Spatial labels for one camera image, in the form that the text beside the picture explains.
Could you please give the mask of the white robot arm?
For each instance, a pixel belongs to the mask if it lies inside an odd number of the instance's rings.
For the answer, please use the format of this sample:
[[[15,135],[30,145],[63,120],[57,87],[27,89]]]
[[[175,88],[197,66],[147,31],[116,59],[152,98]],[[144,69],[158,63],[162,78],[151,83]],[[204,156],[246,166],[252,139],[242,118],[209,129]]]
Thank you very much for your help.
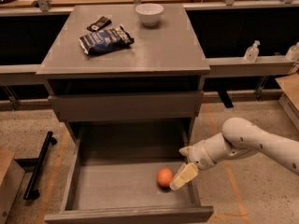
[[[230,118],[223,123],[220,133],[179,150],[188,163],[179,167],[170,182],[170,189],[180,189],[200,171],[210,169],[220,161],[243,159],[257,152],[299,175],[298,141],[268,133],[246,119]]]

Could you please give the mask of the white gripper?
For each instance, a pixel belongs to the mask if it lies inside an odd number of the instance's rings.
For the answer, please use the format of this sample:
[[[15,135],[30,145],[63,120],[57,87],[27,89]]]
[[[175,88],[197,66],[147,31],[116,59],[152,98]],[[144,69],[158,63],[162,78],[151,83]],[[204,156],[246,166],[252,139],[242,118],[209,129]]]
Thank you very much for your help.
[[[171,190],[178,190],[192,181],[197,177],[199,170],[205,171],[216,165],[208,154],[204,141],[200,141],[192,146],[182,147],[178,152],[182,156],[188,156],[189,161],[192,163],[183,163],[179,167],[178,172],[170,182]]]

